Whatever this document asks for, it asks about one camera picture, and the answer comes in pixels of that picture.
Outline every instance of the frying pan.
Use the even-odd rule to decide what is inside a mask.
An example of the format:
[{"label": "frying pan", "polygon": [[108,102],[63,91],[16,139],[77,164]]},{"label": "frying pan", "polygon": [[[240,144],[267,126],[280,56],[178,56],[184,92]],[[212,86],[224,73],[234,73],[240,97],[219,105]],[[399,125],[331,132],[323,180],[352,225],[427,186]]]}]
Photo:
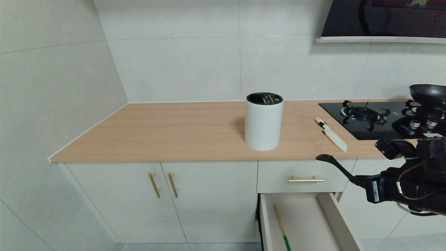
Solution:
[{"label": "frying pan", "polygon": [[420,105],[446,111],[446,86],[435,84],[414,84],[409,86],[410,95]]}]

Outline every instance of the gold cabinet handle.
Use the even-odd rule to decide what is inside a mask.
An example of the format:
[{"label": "gold cabinet handle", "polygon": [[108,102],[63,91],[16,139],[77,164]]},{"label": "gold cabinet handle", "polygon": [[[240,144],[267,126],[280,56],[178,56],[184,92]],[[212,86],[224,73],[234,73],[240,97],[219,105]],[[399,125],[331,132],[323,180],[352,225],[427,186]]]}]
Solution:
[{"label": "gold cabinet handle", "polygon": [[178,188],[175,187],[175,184],[173,183],[173,172],[168,173],[170,184],[172,185],[173,193],[175,194],[175,198],[178,198]]},{"label": "gold cabinet handle", "polygon": [[291,179],[288,180],[288,182],[323,182],[323,181],[324,181],[324,179],[318,179],[318,177],[316,175],[314,175],[313,178],[310,180],[298,180],[293,175],[293,176],[291,176]]},{"label": "gold cabinet handle", "polygon": [[155,174],[156,174],[155,172],[150,172],[149,177],[150,177],[150,181],[152,182],[153,189],[155,189],[155,193],[157,194],[157,197],[159,198],[161,188],[157,188],[157,185],[155,185],[155,181],[153,180],[153,177],[155,176]]}]

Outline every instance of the label sticker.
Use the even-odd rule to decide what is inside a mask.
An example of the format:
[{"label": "label sticker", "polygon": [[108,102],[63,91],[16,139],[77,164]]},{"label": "label sticker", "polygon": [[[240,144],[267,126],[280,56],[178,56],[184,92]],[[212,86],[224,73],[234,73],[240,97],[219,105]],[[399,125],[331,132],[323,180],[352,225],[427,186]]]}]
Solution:
[{"label": "label sticker", "polygon": [[441,135],[441,134],[423,134],[423,135],[428,137],[428,138],[443,137],[443,135]]},{"label": "label sticker", "polygon": [[378,183],[376,182],[376,180],[372,182],[372,187],[373,187],[373,196],[375,196],[375,202],[378,202],[380,201],[380,195],[378,194]]}]

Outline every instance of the drawer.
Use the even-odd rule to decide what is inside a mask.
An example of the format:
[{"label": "drawer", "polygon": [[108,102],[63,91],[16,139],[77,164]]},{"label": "drawer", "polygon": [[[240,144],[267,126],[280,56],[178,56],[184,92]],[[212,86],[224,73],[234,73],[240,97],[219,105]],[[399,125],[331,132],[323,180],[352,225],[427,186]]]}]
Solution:
[{"label": "drawer", "polygon": [[270,193],[259,197],[264,251],[287,250],[274,205],[291,250],[364,251],[332,193]]},{"label": "drawer", "polygon": [[[356,159],[339,161],[351,172]],[[335,166],[315,159],[259,160],[258,193],[272,192],[342,192],[347,178]],[[308,181],[317,176],[323,181]]]}]

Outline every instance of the burner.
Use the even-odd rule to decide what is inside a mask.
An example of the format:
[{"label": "burner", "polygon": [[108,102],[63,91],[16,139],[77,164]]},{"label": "burner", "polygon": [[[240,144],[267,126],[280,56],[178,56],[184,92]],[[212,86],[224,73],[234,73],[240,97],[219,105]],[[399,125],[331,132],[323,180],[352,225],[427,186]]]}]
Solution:
[{"label": "burner", "polygon": [[376,122],[380,120],[380,115],[374,110],[366,107],[349,107],[344,109],[348,117],[367,122]]},{"label": "burner", "polygon": [[404,115],[419,116],[436,121],[446,121],[446,112],[435,110],[427,106],[413,105],[412,103],[418,104],[413,100],[408,100],[406,102],[406,108],[402,111]]},{"label": "burner", "polygon": [[347,123],[348,118],[361,120],[368,122],[370,124],[383,125],[386,122],[386,116],[390,114],[389,109],[383,109],[384,114],[376,112],[370,108],[367,108],[368,102],[365,107],[348,106],[350,101],[346,100],[343,102],[343,108],[341,109],[341,114],[345,116],[343,122]]}]

